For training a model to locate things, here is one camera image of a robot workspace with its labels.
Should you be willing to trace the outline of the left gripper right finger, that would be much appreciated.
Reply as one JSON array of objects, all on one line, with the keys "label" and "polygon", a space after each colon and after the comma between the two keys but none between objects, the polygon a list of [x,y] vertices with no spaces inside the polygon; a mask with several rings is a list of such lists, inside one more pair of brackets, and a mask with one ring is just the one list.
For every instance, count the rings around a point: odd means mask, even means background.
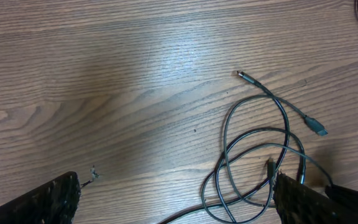
[{"label": "left gripper right finger", "polygon": [[358,191],[328,185],[322,195],[278,174],[273,200],[282,223],[358,224]]}]

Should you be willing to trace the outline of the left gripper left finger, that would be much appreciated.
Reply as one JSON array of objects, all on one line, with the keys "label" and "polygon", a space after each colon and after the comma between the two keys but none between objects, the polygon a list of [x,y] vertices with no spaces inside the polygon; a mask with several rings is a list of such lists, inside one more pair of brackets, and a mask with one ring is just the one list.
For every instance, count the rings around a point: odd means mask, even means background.
[{"label": "left gripper left finger", "polygon": [[57,178],[0,206],[0,224],[71,224],[78,209],[81,190],[99,178],[95,168],[83,184],[76,172]]}]

